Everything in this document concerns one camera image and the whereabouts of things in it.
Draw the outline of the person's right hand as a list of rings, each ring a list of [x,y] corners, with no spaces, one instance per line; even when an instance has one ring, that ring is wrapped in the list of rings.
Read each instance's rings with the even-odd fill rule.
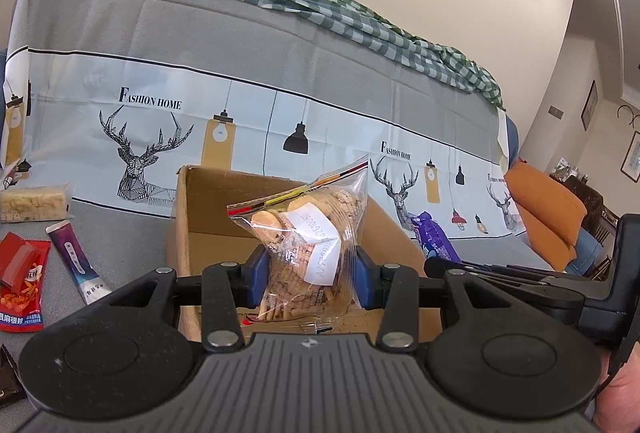
[[[596,399],[592,421],[602,432],[639,431],[639,371],[639,344],[636,344],[627,363]]]

